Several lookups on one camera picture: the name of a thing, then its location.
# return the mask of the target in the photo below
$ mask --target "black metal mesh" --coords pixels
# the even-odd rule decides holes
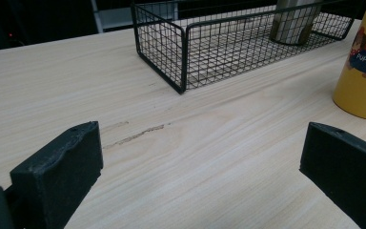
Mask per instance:
[[[343,39],[354,17],[336,11],[358,10],[347,1],[290,10],[262,4],[196,0],[132,5],[138,53],[184,93]]]

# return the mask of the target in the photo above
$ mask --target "table surface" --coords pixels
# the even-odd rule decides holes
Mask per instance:
[[[132,30],[0,51],[0,185],[99,121],[105,167],[67,228],[357,228],[299,171],[308,123],[366,141],[332,100],[359,22],[317,50],[176,93]]]

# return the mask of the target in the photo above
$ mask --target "object in basket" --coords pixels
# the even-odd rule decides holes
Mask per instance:
[[[278,0],[276,9],[285,10],[319,2],[323,2],[323,0]],[[270,38],[275,42],[287,45],[307,43],[314,19],[319,12],[320,6],[312,6],[277,13],[274,17]]]

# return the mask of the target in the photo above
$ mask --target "black object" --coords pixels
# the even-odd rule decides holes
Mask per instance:
[[[102,168],[98,123],[68,129],[10,172],[12,185],[5,197],[0,192],[10,213],[0,204],[0,221],[11,218],[14,228],[64,228]]]
[[[183,94],[344,39],[360,7],[350,2],[328,0],[283,10],[266,6],[265,0],[132,3],[135,44],[140,57]],[[322,11],[306,44],[270,40],[277,13],[310,7]]]
[[[361,228],[366,228],[366,142],[310,123],[300,171]]]

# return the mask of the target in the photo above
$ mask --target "dark background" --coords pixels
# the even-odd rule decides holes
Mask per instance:
[[[179,11],[181,12],[179,18],[190,18],[204,14],[211,15],[235,10],[260,8],[275,5],[276,3],[277,0],[209,0],[183,2],[179,4]],[[356,12],[354,9],[358,9],[358,7],[355,7],[358,5],[360,5],[360,11]],[[340,2],[324,5],[322,11],[332,11],[331,8],[335,9],[336,14],[361,19],[366,9],[366,0],[348,0],[347,3]]]
[[[136,3],[160,1],[162,0],[135,0]],[[210,0],[206,5],[221,4],[222,1],[232,3],[243,0]],[[249,2],[260,7],[273,5],[276,0]],[[357,16],[361,19],[366,0],[350,2],[362,3],[362,9]],[[98,10],[127,8],[130,3],[131,0],[96,0]],[[179,8],[185,7],[189,5],[179,5]],[[91,0],[0,0],[0,50],[95,33],[97,27]]]

